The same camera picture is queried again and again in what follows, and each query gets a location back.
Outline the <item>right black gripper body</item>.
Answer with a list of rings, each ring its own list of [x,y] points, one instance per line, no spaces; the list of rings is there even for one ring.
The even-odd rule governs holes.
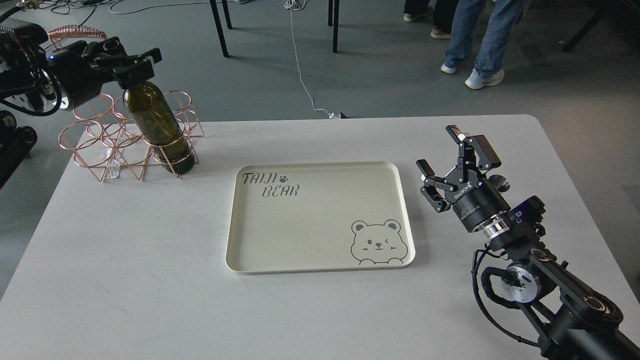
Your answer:
[[[445,177],[423,179],[420,193],[438,213],[452,208],[472,233],[511,207],[484,174],[502,164],[486,136],[467,136],[465,142],[458,144],[458,150],[457,164]]]

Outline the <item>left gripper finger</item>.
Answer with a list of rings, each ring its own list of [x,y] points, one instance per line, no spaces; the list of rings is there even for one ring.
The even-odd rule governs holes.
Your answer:
[[[118,37],[92,41],[82,51],[83,59],[96,59],[96,57],[125,57],[127,52]]]
[[[136,71],[137,69],[153,68],[162,61],[162,53],[159,48],[152,48],[142,54],[127,55],[122,60],[123,71]]]

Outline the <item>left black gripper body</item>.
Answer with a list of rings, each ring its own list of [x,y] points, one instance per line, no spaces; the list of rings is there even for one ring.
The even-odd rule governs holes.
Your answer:
[[[48,73],[61,89],[63,110],[71,111],[96,98],[104,84],[115,81],[126,90],[154,77],[153,68],[122,70],[122,60],[126,55],[83,58],[87,44],[79,40],[49,56]]]

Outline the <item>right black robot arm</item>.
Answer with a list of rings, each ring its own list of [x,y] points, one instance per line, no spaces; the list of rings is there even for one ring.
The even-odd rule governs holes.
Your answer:
[[[541,238],[544,203],[531,196],[510,207],[502,196],[510,184],[486,172],[502,162],[483,135],[471,136],[455,125],[446,131],[458,147],[457,164],[437,177],[424,159],[421,194],[441,213],[453,209],[470,233],[482,231],[488,242],[475,251],[472,289],[483,315],[508,337],[537,347],[549,360],[637,360],[639,347],[620,332],[623,313],[558,263]],[[505,330],[479,294],[507,309],[521,311],[538,333],[536,342]]]

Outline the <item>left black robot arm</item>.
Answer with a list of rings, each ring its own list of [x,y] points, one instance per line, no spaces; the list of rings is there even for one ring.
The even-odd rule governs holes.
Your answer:
[[[117,37],[101,42],[79,40],[51,54],[42,44],[50,38],[36,23],[12,19],[20,11],[38,9],[39,0],[21,0],[1,16],[1,184],[6,184],[38,136],[30,126],[19,127],[13,111],[51,116],[74,110],[96,98],[104,84],[129,88],[154,76],[162,60],[158,48],[128,55]]]

